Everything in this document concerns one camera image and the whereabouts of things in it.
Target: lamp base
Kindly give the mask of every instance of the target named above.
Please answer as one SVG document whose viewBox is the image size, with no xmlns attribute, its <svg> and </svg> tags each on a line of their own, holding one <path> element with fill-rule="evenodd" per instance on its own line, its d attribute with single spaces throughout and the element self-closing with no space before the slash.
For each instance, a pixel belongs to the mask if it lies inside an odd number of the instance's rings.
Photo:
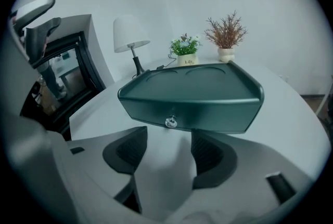
<svg viewBox="0 0 333 224">
<path fill-rule="evenodd" d="M 140 64 L 139 57 L 134 57 L 133 60 L 134 60 L 135 66 L 136 66 L 136 76 L 139 76 L 145 70 L 142 68 L 142 66 Z"/>
</svg>

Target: table lamp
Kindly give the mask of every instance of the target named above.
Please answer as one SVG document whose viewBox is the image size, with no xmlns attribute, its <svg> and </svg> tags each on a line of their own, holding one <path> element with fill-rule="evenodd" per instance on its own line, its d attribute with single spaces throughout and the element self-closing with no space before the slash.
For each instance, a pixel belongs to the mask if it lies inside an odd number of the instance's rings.
<svg viewBox="0 0 333 224">
<path fill-rule="evenodd" d="M 134 48 L 144 46 L 150 43 L 149 37 L 142 28 L 139 20 L 133 15 L 124 15 L 118 17 L 113 22 L 113 45 L 114 52 L 124 52 L 131 50 L 133 60 L 136 66 L 136 76 L 143 73 L 139 58 L 134 52 Z"/>
</svg>

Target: clear glass knob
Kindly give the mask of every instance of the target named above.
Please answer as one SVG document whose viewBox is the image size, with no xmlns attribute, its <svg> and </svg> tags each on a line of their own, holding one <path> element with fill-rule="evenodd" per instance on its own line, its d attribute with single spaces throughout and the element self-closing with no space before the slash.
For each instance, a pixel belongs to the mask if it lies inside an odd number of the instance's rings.
<svg viewBox="0 0 333 224">
<path fill-rule="evenodd" d="M 165 125 L 167 128 L 176 128 L 177 127 L 177 121 L 175 116 L 170 116 L 166 118 Z"/>
</svg>

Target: white lampshade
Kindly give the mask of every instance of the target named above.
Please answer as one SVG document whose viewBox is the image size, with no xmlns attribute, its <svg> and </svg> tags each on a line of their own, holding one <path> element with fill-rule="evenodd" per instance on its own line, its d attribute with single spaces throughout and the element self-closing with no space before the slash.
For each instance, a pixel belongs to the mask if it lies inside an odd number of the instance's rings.
<svg viewBox="0 0 333 224">
<path fill-rule="evenodd" d="M 118 17 L 113 22 L 114 52 L 130 50 L 150 43 L 149 37 L 142 28 L 139 20 L 133 15 Z"/>
</svg>

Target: blue flower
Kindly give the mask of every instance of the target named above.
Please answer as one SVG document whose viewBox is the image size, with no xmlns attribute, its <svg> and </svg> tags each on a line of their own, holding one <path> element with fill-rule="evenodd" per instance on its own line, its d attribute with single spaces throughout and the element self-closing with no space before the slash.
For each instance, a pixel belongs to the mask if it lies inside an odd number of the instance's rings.
<svg viewBox="0 0 333 224">
<path fill-rule="evenodd" d="M 180 43 L 181 48 L 188 47 L 188 45 L 189 45 L 189 42 L 181 42 Z"/>
</svg>

